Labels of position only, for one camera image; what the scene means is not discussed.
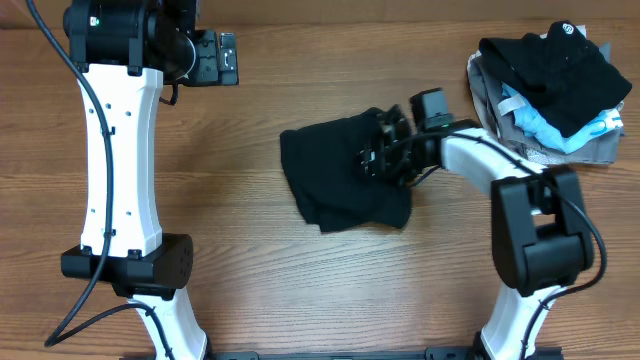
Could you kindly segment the black t-shirt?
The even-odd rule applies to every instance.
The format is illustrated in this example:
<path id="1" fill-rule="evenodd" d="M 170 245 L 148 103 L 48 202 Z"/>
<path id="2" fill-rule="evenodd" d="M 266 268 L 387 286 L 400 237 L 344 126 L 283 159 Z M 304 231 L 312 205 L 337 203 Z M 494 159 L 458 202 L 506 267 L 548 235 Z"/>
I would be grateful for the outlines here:
<path id="1" fill-rule="evenodd" d="M 367 178 L 357 155 L 379 129 L 379 108 L 280 134 L 281 165 L 298 210 L 321 232 L 373 222 L 403 228 L 412 211 L 405 187 Z"/>

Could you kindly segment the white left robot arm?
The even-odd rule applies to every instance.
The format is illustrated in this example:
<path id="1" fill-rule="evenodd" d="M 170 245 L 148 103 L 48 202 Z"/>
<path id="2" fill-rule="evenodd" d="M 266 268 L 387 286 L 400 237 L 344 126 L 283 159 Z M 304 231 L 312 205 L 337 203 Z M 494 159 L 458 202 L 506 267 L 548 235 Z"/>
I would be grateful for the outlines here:
<path id="1" fill-rule="evenodd" d="M 87 129 L 87 210 L 62 273 L 104 282 L 133 309 L 158 359 L 210 359 L 187 283 L 194 245 L 163 231 L 155 129 L 163 89 L 238 83 L 236 38 L 200 30 L 197 0 L 73 2 L 63 17 Z"/>

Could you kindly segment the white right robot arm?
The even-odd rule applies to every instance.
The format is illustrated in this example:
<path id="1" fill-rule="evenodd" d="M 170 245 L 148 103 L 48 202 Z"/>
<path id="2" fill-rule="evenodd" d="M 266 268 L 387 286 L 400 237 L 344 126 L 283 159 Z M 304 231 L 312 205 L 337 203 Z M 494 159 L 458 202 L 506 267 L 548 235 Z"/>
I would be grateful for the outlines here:
<path id="1" fill-rule="evenodd" d="M 594 228 L 575 172 L 532 163 L 472 120 L 436 114 L 410 123 L 393 107 L 376 119 L 355 158 L 359 173 L 399 187 L 436 169 L 460 175 L 491 202 L 491 252 L 502 281 L 491 317 L 469 347 L 431 347 L 428 359 L 560 359 L 537 335 L 561 297 L 580 291 Z"/>

